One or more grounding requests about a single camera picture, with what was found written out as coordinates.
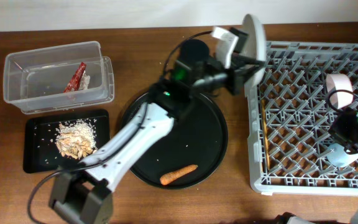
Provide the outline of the red snack wrapper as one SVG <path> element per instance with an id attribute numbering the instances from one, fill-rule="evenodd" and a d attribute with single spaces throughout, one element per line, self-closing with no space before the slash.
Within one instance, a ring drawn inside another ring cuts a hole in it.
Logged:
<path id="1" fill-rule="evenodd" d="M 63 91 L 64 93 L 77 91 L 79 89 L 80 81 L 82 79 L 85 70 L 86 70 L 86 64 L 81 62 L 75 74 L 72 76 L 71 80 L 68 82 L 66 88 L 64 89 Z"/>

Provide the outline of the pink bowl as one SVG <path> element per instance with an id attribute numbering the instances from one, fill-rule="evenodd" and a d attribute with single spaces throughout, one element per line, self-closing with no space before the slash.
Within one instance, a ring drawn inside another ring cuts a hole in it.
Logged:
<path id="1" fill-rule="evenodd" d="M 339 90 L 339 92 L 334 93 L 329 98 L 329 102 L 336 109 L 341 109 L 345 106 L 349 106 L 353 102 L 354 96 L 351 94 L 353 92 L 352 84 L 347 75 L 339 73 L 327 75 L 326 88 L 328 93 L 331 93 L 335 90 Z"/>

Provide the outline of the wooden chopstick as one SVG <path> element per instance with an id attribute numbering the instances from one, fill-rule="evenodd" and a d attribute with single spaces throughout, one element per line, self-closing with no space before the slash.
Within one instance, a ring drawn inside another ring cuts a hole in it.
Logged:
<path id="1" fill-rule="evenodd" d="M 264 147 L 265 147 L 265 160 L 266 160 L 266 169 L 270 170 L 270 158 L 269 158 L 269 139 L 267 135 L 267 120 L 265 114 L 265 101 L 261 100 L 261 115 L 262 115 L 262 129 L 264 134 Z"/>

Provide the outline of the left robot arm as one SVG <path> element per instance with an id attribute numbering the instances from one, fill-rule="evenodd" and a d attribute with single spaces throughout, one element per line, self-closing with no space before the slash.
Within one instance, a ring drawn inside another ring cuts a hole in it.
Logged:
<path id="1" fill-rule="evenodd" d="M 257 85 L 266 61 L 266 41 L 247 38 L 215 55 L 198 39 L 177 45 L 178 58 L 150 86 L 134 117 L 101 149 L 69 169 L 50 174 L 49 206 L 68 223 L 107 223 L 112 196 L 125 173 L 156 142 L 187 119 L 206 92 L 226 88 L 233 95 Z"/>

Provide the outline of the orange carrot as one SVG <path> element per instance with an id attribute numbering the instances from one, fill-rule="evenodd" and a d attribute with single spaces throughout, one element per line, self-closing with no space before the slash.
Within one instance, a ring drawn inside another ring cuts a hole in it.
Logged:
<path id="1" fill-rule="evenodd" d="M 192 164 L 192 165 L 188 165 L 186 167 L 183 167 L 181 169 L 166 173 L 163 176 L 161 176 L 160 183 L 162 185 L 168 185 L 171 182 L 179 179 L 180 177 L 183 177 L 184 175 L 187 175 L 190 172 L 193 172 L 197 168 L 198 168 L 198 165 Z"/>

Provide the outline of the white tissue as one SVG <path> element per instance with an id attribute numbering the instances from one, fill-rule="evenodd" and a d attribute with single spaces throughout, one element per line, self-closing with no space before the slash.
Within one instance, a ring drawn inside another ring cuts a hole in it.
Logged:
<path id="1" fill-rule="evenodd" d="M 80 80 L 79 90 L 87 90 L 90 84 L 90 76 L 87 74 L 83 74 Z"/>

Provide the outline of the blue plastic cup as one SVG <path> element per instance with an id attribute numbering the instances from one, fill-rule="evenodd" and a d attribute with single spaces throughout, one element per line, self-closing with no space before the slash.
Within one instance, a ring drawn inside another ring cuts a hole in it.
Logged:
<path id="1" fill-rule="evenodd" d="M 328 147 L 328 161 L 336 167 L 346 167 L 358 159 L 357 154 L 348 154 L 344 146 L 334 143 Z"/>

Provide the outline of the grey plate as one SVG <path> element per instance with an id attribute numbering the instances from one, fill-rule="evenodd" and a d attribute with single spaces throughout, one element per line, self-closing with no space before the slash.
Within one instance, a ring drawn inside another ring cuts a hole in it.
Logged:
<path id="1" fill-rule="evenodd" d="M 263 24 L 255 15 L 247 14 L 242 21 L 241 30 L 248 34 L 248 38 L 240 54 L 252 59 L 266 62 L 267 41 Z M 246 95 L 250 93 L 250 90 L 253 87 L 257 86 L 262 81 L 264 70 L 265 68 L 262 66 L 258 72 L 245 82 L 244 91 Z"/>

